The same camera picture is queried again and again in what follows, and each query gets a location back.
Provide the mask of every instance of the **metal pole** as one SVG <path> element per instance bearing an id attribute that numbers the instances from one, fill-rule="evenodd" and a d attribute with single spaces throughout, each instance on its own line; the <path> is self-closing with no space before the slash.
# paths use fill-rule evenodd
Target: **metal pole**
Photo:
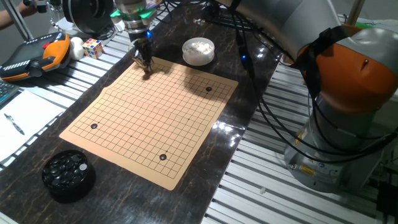
<path id="1" fill-rule="evenodd" d="M 1 0 L 2 4 L 6 8 L 8 14 L 10 15 L 12 21 L 14 21 L 15 26 L 17 27 L 19 33 L 25 41 L 33 40 L 33 35 L 30 33 L 30 30 L 26 26 L 24 18 L 21 16 L 19 11 L 14 7 L 11 0 Z"/>
<path id="2" fill-rule="evenodd" d="M 365 3 L 365 0 L 355 0 L 354 6 L 351 9 L 351 12 L 349 13 L 349 16 L 348 16 L 347 25 L 355 26 L 355 23 L 358 20 L 359 13 L 361 13 L 364 3 Z"/>

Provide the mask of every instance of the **wire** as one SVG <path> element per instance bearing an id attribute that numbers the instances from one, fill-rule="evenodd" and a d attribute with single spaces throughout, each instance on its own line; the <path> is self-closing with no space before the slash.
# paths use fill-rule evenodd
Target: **wire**
<path id="1" fill-rule="evenodd" d="M 173 8 L 176 8 L 176 7 L 178 6 L 178 4 L 173 5 L 173 3 L 172 3 L 171 1 L 169 1 L 169 0 L 167 0 L 167 3 L 168 3 L 170 6 L 172 6 Z"/>
<path id="2" fill-rule="evenodd" d="M 236 32 L 237 32 L 237 41 L 238 41 L 239 31 L 238 31 L 238 28 L 237 28 L 237 25 L 236 25 L 236 21 L 234 20 L 234 14 L 233 14 L 233 21 L 234 21 L 235 29 L 236 29 Z M 245 46 L 245 48 L 247 49 L 247 42 L 246 42 L 246 38 L 245 38 L 245 37 L 244 37 L 244 46 Z M 248 60 L 251 60 L 251 59 L 250 59 L 250 56 L 248 55 L 248 52 L 246 52 L 246 53 L 247 53 L 247 59 L 248 59 Z M 321 150 L 321 149 L 319 149 L 319 148 L 317 148 L 317 147 L 314 147 L 314 146 L 312 146 L 312 145 L 306 143 L 305 141 L 301 140 L 301 139 L 298 138 L 296 135 L 292 134 L 292 133 L 291 133 L 291 132 L 290 132 L 290 131 L 289 131 L 289 130 L 288 130 L 276 117 L 275 117 L 275 115 L 270 111 L 270 109 L 269 109 L 268 106 L 266 105 L 266 102 L 264 101 L 264 99 L 263 99 L 262 97 L 260 97 L 259 94 L 258 94 L 259 91 L 257 90 L 256 83 L 255 83 L 255 81 L 254 81 L 254 74 L 250 74 L 250 72 L 251 72 L 250 70 L 248 70 L 248 72 L 249 72 L 249 76 L 251 77 L 251 81 L 252 81 L 252 84 L 253 84 L 255 96 L 256 96 L 256 98 L 257 98 L 257 103 L 258 103 L 258 105 L 259 105 L 259 109 L 260 109 L 261 114 L 263 115 L 264 119 L 269 123 L 270 127 L 275 131 L 275 133 L 277 133 L 278 136 L 279 136 L 281 139 L 283 139 L 292 149 L 296 150 L 299 154 L 301 154 L 301 155 L 303 155 L 303 156 L 305 156 L 305 157 L 307 157 L 307 158 L 309 158 L 309 159 L 312 159 L 312 160 L 318 161 L 318 162 L 325 162 L 325 163 L 344 163 L 344 162 L 354 161 L 354 160 L 356 160 L 356 159 L 362 158 L 362 157 L 364 157 L 364 156 L 367 156 L 367 155 L 369 155 L 369 154 L 372 154 L 372 153 L 374 153 L 374 152 L 377 152 L 378 150 L 383 149 L 383 147 L 384 147 L 386 144 L 389 144 L 389 143 L 397 136 L 396 133 L 392 133 L 392 134 L 390 134 L 390 135 L 386 135 L 386 136 L 384 136 L 383 139 L 379 139 L 379 140 L 377 140 L 377 141 L 372 142 L 370 145 L 368 145 L 367 147 L 365 147 L 363 150 L 356 151 L 356 152 L 346 152 L 346 153 L 344 153 L 344 154 L 343 154 L 343 153 L 339 153 L 339 152 L 328 152 L 328 151 Z M 306 153 L 302 152 L 300 149 L 297 149 L 295 146 L 293 146 L 285 137 L 283 137 L 283 135 L 281 135 L 280 132 L 278 132 L 278 130 L 275 128 L 275 126 L 268 120 L 267 116 L 265 115 L 264 111 L 262 110 L 262 107 L 261 107 L 261 103 L 260 103 L 260 102 L 262 102 L 262 104 L 266 107 L 268 113 L 277 121 L 277 123 L 278 123 L 283 129 L 285 129 L 290 135 L 292 135 L 292 136 L 293 136 L 294 138 L 296 138 L 298 141 L 302 142 L 303 144 L 306 144 L 308 147 L 312 147 L 312 148 L 314 148 L 315 150 L 317 150 L 317 151 L 319 151 L 319 152 L 326 153 L 326 154 L 334 154 L 334 155 L 339 155 L 339 156 L 355 156 L 355 155 L 358 155 L 358 156 L 352 157 L 352 158 L 349 158 L 349 159 L 345 159 L 345 160 L 340 160 L 340 161 L 323 161 L 323 160 L 321 160 L 321 159 L 317 159 L 317 158 L 314 158 L 314 157 L 312 157 L 312 156 L 307 155 Z M 380 140 L 385 140 L 386 138 L 389 138 L 389 140 L 388 140 L 388 141 L 383 141 L 382 143 L 384 143 L 384 145 L 379 144 L 379 145 L 377 145 L 377 146 L 373 146 L 373 145 L 375 145 L 378 141 L 380 141 Z"/>
<path id="3" fill-rule="evenodd" d="M 344 16 L 344 24 L 347 24 L 348 16 L 346 14 L 343 14 Z"/>
<path id="4" fill-rule="evenodd" d="M 312 104 L 315 105 L 316 103 L 317 103 L 317 102 L 316 102 L 314 99 L 312 99 Z M 339 150 L 339 151 L 350 150 L 350 149 L 345 149 L 345 148 L 341 148 L 341 147 L 339 147 L 339 146 L 336 146 L 336 145 L 333 144 L 331 141 L 329 141 L 328 138 L 326 138 L 326 136 L 323 134 L 323 131 L 321 130 L 321 128 L 320 128 L 320 126 L 319 126 L 319 122 L 318 122 L 318 118 L 317 118 L 317 108 L 316 108 L 316 106 L 314 106 L 314 107 L 312 108 L 312 114 L 313 114 L 313 119 L 314 119 L 315 126 L 317 127 L 317 130 L 318 130 L 319 135 L 322 137 L 322 139 L 323 139 L 329 146 L 331 146 L 331 147 L 333 147 L 333 148 L 335 148 L 336 150 Z"/>
<path id="5" fill-rule="evenodd" d="M 178 8 L 178 7 L 182 7 L 182 6 L 194 6 L 194 5 L 197 5 L 197 4 L 202 4 L 202 3 L 206 2 L 206 1 L 195 1 L 195 2 L 189 1 L 189 3 L 185 3 L 185 4 L 183 4 L 183 1 L 170 1 L 170 0 L 168 0 L 168 2 L 172 2 L 172 3 L 177 4 L 175 6 L 175 8 Z"/>
<path id="6" fill-rule="evenodd" d="M 238 14 L 236 15 L 236 17 L 238 18 L 239 22 L 241 22 L 241 25 L 242 25 L 242 33 L 243 33 L 243 42 L 244 42 L 245 48 L 246 48 L 246 50 L 247 50 L 247 49 L 248 49 L 248 45 L 247 45 L 247 42 L 246 42 L 246 34 L 245 34 L 245 32 L 244 32 L 244 24 L 243 24 L 242 19 L 239 17 Z"/>
<path id="7" fill-rule="evenodd" d="M 165 12 L 166 11 L 166 7 L 164 7 L 164 9 L 161 11 L 161 12 L 158 12 L 157 13 L 157 15 L 161 15 L 163 12 Z"/>
<path id="8" fill-rule="evenodd" d="M 108 40 L 113 36 L 113 34 L 116 32 L 116 28 L 114 25 L 108 26 L 107 28 L 104 29 L 103 34 L 100 34 L 99 36 L 96 37 L 97 40 Z"/>
<path id="9" fill-rule="evenodd" d="M 378 137 L 362 137 L 362 136 L 358 136 L 356 134 L 353 134 L 349 131 L 345 131 L 344 129 L 339 128 L 337 125 L 333 124 L 326 116 L 325 114 L 322 112 L 322 110 L 319 108 L 318 103 L 316 101 L 314 101 L 315 103 L 315 107 L 317 108 L 318 112 L 321 114 L 321 116 L 323 117 L 323 119 L 325 119 L 327 121 L 327 123 L 329 123 L 332 127 L 334 127 L 335 129 L 337 129 L 338 131 L 345 133 L 347 135 L 350 135 L 352 137 L 356 137 L 359 139 L 379 139 L 382 138 L 383 136 L 378 136 Z"/>
<path id="10" fill-rule="evenodd" d="M 311 106 L 310 106 L 310 92 L 308 92 L 307 96 L 307 105 L 308 105 L 308 117 L 311 117 Z M 310 132 L 312 133 L 312 127 L 311 127 L 311 122 L 308 122 L 308 128 L 310 129 Z M 319 147 L 318 143 L 315 140 L 315 136 L 311 134 L 312 141 L 316 147 Z"/>
<path id="11" fill-rule="evenodd" d="M 256 27 L 252 22 L 250 22 L 246 17 L 244 17 L 242 14 L 239 14 L 243 20 L 250 26 L 252 30 L 257 31 L 259 34 L 261 34 L 264 38 L 267 39 L 268 42 L 270 42 L 274 47 L 276 47 L 279 51 L 281 51 L 283 54 L 288 56 L 292 61 L 294 61 L 293 57 L 285 50 L 283 47 L 281 47 L 276 41 L 272 40 L 267 34 L 263 33 L 258 27 Z"/>
<path id="12" fill-rule="evenodd" d="M 169 9 L 169 2 L 167 2 L 167 4 L 165 2 L 163 2 L 163 4 L 165 6 L 165 9 L 167 10 L 167 12 L 170 15 L 170 21 L 166 22 L 166 21 L 163 21 L 163 20 L 159 19 L 158 17 L 156 17 L 155 19 L 157 19 L 159 22 L 163 22 L 164 24 L 170 24 L 173 21 L 173 15 L 172 15 L 172 13 L 170 12 L 170 9 Z"/>
<path id="13" fill-rule="evenodd" d="M 273 51 L 271 50 L 271 48 L 270 48 L 266 43 L 264 43 L 263 41 L 261 41 L 261 40 L 258 38 L 258 36 L 254 33 L 254 30 L 252 30 L 252 33 L 253 33 L 254 38 L 256 38 L 260 43 L 262 43 L 262 44 L 269 50 L 269 52 L 272 54 L 272 56 L 274 56 L 274 58 L 275 58 L 281 65 L 285 65 L 285 66 L 287 66 L 287 67 L 290 67 L 290 65 L 287 65 L 287 64 L 285 64 L 285 63 L 283 63 L 283 62 L 280 61 L 279 57 L 277 57 L 277 56 L 273 53 Z"/>
<path id="14" fill-rule="evenodd" d="M 364 154 L 361 154 L 361 155 L 359 155 L 359 156 L 356 156 L 356 157 L 352 157 L 352 158 L 349 158 L 349 159 L 343 159 L 343 160 L 340 160 L 340 161 L 325 161 L 325 160 L 321 160 L 321 159 L 318 159 L 318 158 L 315 158 L 315 157 L 312 157 L 312 156 L 309 156 L 309 155 L 307 155 L 306 153 L 304 153 L 303 151 L 301 151 L 300 149 L 298 149 L 298 148 L 296 148 L 295 146 L 293 146 L 285 137 L 283 137 L 283 135 L 275 128 L 275 126 L 268 120 L 268 118 L 267 118 L 267 116 L 266 116 L 266 114 L 264 113 L 264 111 L 262 110 L 262 107 L 261 107 L 261 104 L 260 104 L 260 99 L 259 99 L 259 96 L 258 96 L 258 90 L 257 90 L 257 86 L 256 86 L 256 82 L 254 81 L 254 79 L 251 79 L 251 81 L 252 81 L 252 85 L 253 85 L 253 88 L 254 88 L 254 92 L 255 92 L 255 95 L 256 95 L 256 98 L 257 98 L 257 103 L 258 103 L 258 107 L 259 107 L 259 109 L 260 109 L 260 112 L 261 112 L 261 114 L 262 114 L 262 116 L 264 117 L 264 119 L 265 119 L 265 121 L 267 121 L 267 123 L 269 124 L 269 126 L 275 131 L 275 133 L 282 139 L 282 140 L 284 140 L 285 142 L 286 142 L 286 144 L 288 144 L 293 150 L 295 150 L 295 151 L 297 151 L 299 154 L 301 154 L 301 155 L 303 155 L 303 156 L 305 156 L 305 157 L 307 157 L 307 158 L 309 158 L 309 159 L 312 159 L 312 160 L 314 160 L 314 161 L 317 161 L 317 162 L 324 162 L 324 163 L 329 163 L 329 164 L 337 164 L 337 163 L 344 163 L 344 162 L 350 162 L 350 161 L 355 161 L 356 159 L 360 159 L 360 158 L 362 158 L 362 157 L 365 157 L 365 156 L 367 156 L 367 155 L 370 155 L 370 154 L 372 154 L 372 153 L 375 153 L 375 152 L 377 152 L 378 150 L 381 150 L 381 149 L 383 149 L 383 147 L 379 147 L 379 148 L 375 148 L 375 149 L 373 149 L 373 150 L 371 150 L 371 151 L 366 151 Z"/>

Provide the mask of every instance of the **green light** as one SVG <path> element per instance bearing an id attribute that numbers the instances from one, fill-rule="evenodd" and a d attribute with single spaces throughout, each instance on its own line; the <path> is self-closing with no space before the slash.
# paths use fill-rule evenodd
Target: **green light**
<path id="1" fill-rule="evenodd" d="M 121 13 L 120 13 L 119 10 L 116 10 L 116 11 L 114 11 L 114 12 L 111 14 L 111 18 L 115 18 L 115 17 L 119 17 L 119 16 L 121 16 Z"/>
<path id="2" fill-rule="evenodd" d="M 147 19 L 156 9 L 151 9 L 150 11 L 143 12 L 142 14 L 139 14 L 141 19 Z"/>

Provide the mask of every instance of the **black stone container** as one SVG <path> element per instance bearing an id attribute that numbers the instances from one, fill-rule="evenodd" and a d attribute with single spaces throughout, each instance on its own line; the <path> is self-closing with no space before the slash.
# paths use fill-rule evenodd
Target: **black stone container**
<path id="1" fill-rule="evenodd" d="M 67 150 L 53 156 L 44 166 L 42 180 L 51 197 L 60 203 L 71 203 L 83 198 L 93 188 L 94 167 L 84 153 Z"/>

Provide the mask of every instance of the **keyboard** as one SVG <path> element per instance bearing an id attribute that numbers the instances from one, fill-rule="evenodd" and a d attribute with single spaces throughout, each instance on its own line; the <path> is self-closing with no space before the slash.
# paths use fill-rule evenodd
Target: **keyboard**
<path id="1" fill-rule="evenodd" d="M 14 96 L 19 90 L 16 85 L 0 82 L 0 105 Z"/>

